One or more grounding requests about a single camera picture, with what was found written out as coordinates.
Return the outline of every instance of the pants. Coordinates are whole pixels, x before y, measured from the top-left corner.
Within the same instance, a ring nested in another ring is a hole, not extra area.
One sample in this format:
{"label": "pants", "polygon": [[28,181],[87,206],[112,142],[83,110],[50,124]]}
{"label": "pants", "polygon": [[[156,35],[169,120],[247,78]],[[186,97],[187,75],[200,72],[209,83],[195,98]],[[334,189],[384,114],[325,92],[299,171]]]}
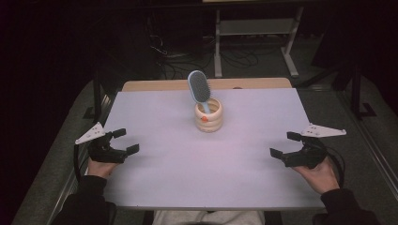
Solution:
{"label": "pants", "polygon": [[182,225],[206,222],[225,225],[264,225],[263,211],[155,211],[153,225]]}

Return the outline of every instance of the black sleeve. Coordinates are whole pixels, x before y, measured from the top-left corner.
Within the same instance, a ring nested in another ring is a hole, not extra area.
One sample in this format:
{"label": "black sleeve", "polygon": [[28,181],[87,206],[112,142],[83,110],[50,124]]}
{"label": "black sleeve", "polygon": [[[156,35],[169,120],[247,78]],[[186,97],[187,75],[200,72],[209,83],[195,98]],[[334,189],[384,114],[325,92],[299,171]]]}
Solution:
{"label": "black sleeve", "polygon": [[353,192],[349,189],[334,189],[328,191],[321,196],[321,200],[328,211],[328,216],[323,224],[380,224],[375,213],[360,209]]}
{"label": "black sleeve", "polygon": [[52,224],[107,225],[108,212],[102,196],[105,186],[106,179],[92,175],[83,176],[77,192],[68,196]]}

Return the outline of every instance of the table surface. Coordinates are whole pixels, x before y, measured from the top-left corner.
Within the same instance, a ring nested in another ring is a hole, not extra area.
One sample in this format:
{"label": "table surface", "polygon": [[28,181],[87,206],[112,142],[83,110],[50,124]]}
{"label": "table surface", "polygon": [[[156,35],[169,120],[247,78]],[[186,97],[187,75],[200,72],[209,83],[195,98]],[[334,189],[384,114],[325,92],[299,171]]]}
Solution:
{"label": "table surface", "polygon": [[[298,151],[302,144],[287,140],[286,131],[301,132],[309,124],[296,89],[285,88],[291,86],[288,80],[209,82],[212,97],[224,107],[222,128],[214,133],[196,128],[187,81],[126,83],[105,130],[125,128],[127,135],[113,139],[112,147],[139,143],[140,152],[115,170],[105,198],[135,209],[324,207],[298,173],[269,155],[270,147]],[[245,89],[230,89],[237,84]]]}

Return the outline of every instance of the wooden cup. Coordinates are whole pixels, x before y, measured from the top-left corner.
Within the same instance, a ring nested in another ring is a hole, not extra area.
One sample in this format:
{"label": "wooden cup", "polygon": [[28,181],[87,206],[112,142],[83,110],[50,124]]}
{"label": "wooden cup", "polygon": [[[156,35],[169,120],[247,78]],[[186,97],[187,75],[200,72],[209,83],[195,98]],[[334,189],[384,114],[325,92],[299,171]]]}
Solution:
{"label": "wooden cup", "polygon": [[210,114],[206,114],[202,104],[195,105],[195,124],[203,132],[211,133],[222,127],[222,104],[216,98],[207,102]]}

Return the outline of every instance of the white triangular marker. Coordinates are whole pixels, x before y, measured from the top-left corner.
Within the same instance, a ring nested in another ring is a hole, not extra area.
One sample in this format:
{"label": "white triangular marker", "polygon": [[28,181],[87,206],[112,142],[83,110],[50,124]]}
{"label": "white triangular marker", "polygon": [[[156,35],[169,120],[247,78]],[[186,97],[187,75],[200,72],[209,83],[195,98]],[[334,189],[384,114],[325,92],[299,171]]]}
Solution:
{"label": "white triangular marker", "polygon": [[334,129],[329,127],[321,127],[318,125],[310,124],[307,128],[305,128],[302,132],[302,136],[306,137],[315,137],[315,138],[324,138],[331,136],[339,136],[345,135],[346,132],[344,129]]}
{"label": "white triangular marker", "polygon": [[85,143],[105,135],[105,131],[100,123],[97,123],[89,129],[80,139],[76,140],[76,144]]}

